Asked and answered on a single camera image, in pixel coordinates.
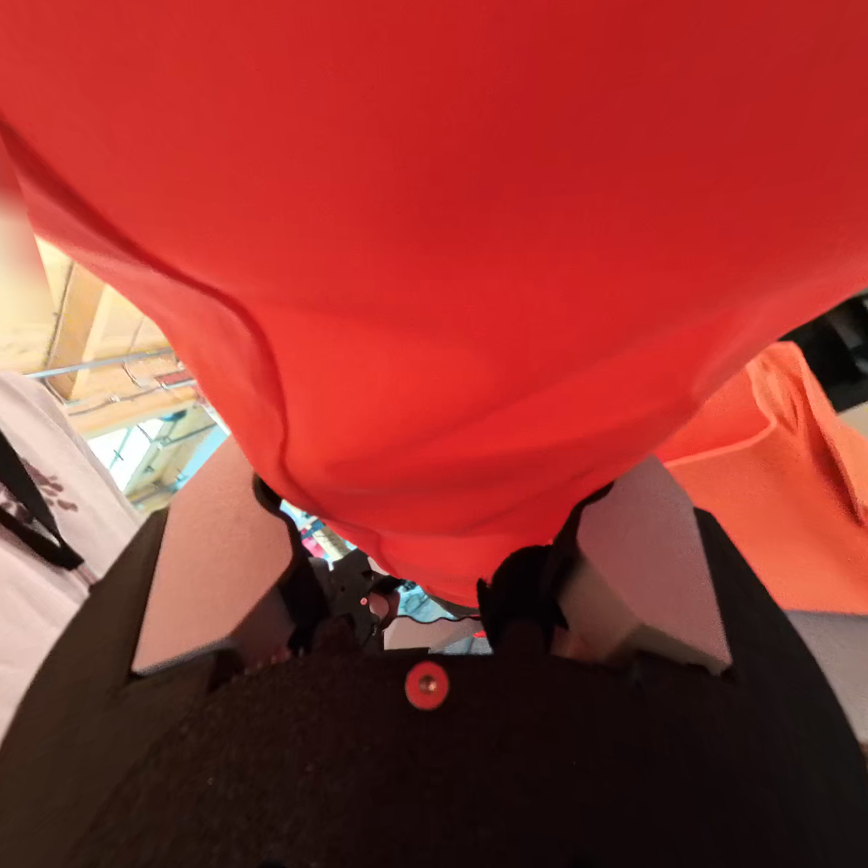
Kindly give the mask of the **metal ceiling pipe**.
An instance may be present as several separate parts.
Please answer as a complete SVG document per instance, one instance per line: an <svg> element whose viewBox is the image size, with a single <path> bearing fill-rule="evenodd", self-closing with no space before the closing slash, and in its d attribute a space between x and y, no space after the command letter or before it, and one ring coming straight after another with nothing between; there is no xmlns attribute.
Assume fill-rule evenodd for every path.
<svg viewBox="0 0 868 868"><path fill-rule="evenodd" d="M162 357L172 356L175 357L175 351L167 346L163 348L157 348L153 350L140 351L135 353L126 353L123 355L105 357L101 359L93 359L90 361L82 361L79 363L63 365L60 367L49 368L45 370L41 370L38 372L27 373L25 376L27 378L35 379L35 380L45 380L53 377L61 377L66 375L71 375L74 373L81 372L89 372L93 370L99 370L104 367L113 367L124 365L126 363L136 363L142 361L150 361L153 359L160 359Z"/></svg>

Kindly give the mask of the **white printed shirt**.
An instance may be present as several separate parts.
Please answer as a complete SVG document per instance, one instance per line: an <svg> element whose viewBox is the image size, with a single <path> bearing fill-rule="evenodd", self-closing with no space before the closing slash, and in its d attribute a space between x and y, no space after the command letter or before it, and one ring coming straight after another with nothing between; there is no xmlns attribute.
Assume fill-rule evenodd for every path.
<svg viewBox="0 0 868 868"><path fill-rule="evenodd" d="M142 523L48 391L1 374L1 732Z"/></svg>

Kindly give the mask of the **black furniture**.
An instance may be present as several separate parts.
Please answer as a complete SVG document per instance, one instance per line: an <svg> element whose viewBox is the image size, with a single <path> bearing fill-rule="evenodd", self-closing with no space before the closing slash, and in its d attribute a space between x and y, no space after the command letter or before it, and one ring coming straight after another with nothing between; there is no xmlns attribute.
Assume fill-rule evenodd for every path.
<svg viewBox="0 0 868 868"><path fill-rule="evenodd" d="M780 340L797 344L836 412L866 403L866 289Z"/></svg>

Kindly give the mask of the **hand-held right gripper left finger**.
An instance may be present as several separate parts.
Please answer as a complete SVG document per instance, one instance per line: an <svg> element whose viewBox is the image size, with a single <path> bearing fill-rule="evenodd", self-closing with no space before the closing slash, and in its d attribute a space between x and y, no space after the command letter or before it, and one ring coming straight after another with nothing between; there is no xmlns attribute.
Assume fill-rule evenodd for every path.
<svg viewBox="0 0 868 868"><path fill-rule="evenodd" d="M308 551L281 505L233 438L205 461L168 506L133 673L211 652L245 670L288 657L296 626L278 583Z"/></svg>

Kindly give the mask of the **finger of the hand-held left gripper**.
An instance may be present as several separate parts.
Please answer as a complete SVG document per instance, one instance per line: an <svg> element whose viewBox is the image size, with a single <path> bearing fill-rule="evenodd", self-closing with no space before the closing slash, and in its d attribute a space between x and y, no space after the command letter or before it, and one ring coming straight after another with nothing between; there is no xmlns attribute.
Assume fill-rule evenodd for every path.
<svg viewBox="0 0 868 868"><path fill-rule="evenodd" d="M397 616L385 629L387 652L421 649L427 653L490 653L491 646L478 618L438 618L422 623L408 615Z"/></svg>

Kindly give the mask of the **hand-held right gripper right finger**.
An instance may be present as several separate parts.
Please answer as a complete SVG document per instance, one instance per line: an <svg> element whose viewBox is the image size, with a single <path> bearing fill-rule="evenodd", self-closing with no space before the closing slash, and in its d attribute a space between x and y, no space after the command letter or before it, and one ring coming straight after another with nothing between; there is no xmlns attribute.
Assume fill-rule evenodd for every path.
<svg viewBox="0 0 868 868"><path fill-rule="evenodd" d="M581 500L551 543L508 556L477 596L494 650L532 628L544 650L582 662L732 664L693 504L657 458Z"/></svg>

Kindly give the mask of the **red cloth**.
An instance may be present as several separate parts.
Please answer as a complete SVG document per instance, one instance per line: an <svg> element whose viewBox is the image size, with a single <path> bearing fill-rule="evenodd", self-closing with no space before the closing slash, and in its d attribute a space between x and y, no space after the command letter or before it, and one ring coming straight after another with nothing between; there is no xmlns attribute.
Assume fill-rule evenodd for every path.
<svg viewBox="0 0 868 868"><path fill-rule="evenodd" d="M470 607L866 287L866 2L2 2L37 234Z"/></svg>

